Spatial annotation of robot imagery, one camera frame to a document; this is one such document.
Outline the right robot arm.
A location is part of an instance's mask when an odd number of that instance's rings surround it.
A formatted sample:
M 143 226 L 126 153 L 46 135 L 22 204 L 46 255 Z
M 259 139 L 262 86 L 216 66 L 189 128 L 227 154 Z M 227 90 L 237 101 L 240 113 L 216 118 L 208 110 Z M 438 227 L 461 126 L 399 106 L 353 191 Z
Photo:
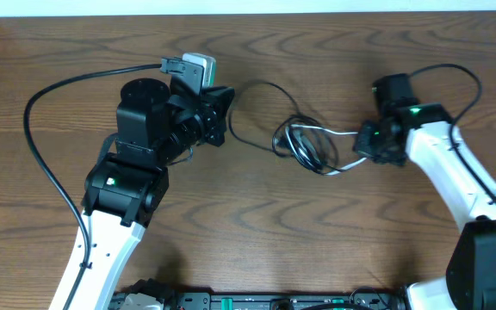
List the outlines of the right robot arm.
M 354 150 L 377 164 L 415 163 L 442 197 L 460 237 L 443 276 L 406 287 L 409 309 L 496 309 L 496 182 L 439 103 L 422 104 L 410 77 L 373 83 L 380 119 L 365 121 Z

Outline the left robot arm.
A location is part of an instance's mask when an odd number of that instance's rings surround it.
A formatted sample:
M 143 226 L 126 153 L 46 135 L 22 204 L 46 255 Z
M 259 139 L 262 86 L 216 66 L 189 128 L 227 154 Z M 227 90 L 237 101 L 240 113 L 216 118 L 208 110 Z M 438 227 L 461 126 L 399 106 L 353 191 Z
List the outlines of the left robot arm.
M 106 309 L 128 259 L 169 188 L 168 168 L 196 144 L 221 146 L 235 91 L 195 94 L 172 79 L 135 79 L 121 89 L 117 134 L 107 139 L 85 180 L 78 235 L 50 304 L 52 309 Z

